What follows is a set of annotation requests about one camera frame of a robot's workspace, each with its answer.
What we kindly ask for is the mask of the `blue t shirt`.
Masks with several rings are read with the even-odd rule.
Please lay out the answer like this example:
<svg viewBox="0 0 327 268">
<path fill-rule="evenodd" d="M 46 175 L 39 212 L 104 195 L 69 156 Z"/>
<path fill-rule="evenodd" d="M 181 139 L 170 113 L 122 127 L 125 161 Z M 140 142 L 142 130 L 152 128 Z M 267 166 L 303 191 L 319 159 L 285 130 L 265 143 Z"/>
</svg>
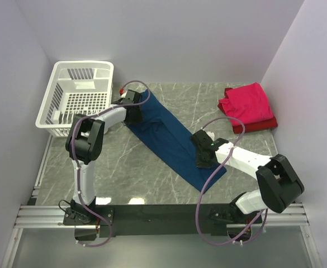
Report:
<svg viewBox="0 0 327 268">
<path fill-rule="evenodd" d="M 153 94 L 145 90 L 140 100 L 143 120 L 128 125 L 128 129 L 173 171 L 199 192 L 218 164 L 208 169 L 196 166 L 196 148 L 192 134 L 167 110 Z"/>
</svg>

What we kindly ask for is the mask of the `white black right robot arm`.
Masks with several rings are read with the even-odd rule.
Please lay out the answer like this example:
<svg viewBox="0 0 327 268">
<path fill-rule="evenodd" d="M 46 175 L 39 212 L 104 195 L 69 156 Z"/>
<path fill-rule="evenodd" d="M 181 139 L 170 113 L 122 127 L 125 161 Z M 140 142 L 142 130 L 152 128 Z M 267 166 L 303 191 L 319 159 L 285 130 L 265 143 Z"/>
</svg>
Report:
<svg viewBox="0 0 327 268">
<path fill-rule="evenodd" d="M 244 223 L 260 210 L 282 213 L 304 191 L 305 187 L 287 157 L 266 156 L 235 146 L 228 140 L 213 140 L 206 131 L 199 130 L 190 137 L 196 148 L 196 165 L 212 168 L 224 162 L 253 177 L 259 189 L 244 192 L 223 205 L 222 211 L 211 215 L 224 223 Z"/>
</svg>

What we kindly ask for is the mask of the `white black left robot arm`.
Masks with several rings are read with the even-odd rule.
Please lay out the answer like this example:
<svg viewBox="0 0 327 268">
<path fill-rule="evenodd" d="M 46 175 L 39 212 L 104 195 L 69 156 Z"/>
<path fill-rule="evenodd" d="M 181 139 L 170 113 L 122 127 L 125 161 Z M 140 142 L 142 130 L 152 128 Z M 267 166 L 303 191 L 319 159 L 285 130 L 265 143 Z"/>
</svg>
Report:
<svg viewBox="0 0 327 268">
<path fill-rule="evenodd" d="M 104 111 L 86 116 L 77 114 L 67 138 L 65 149 L 69 152 L 74 167 L 75 190 L 70 201 L 70 218 L 83 224 L 90 224 L 99 218 L 95 210 L 94 166 L 101 154 L 103 137 L 109 128 L 124 123 L 139 123 L 141 115 L 141 94 L 128 90 L 114 104 Z"/>
</svg>

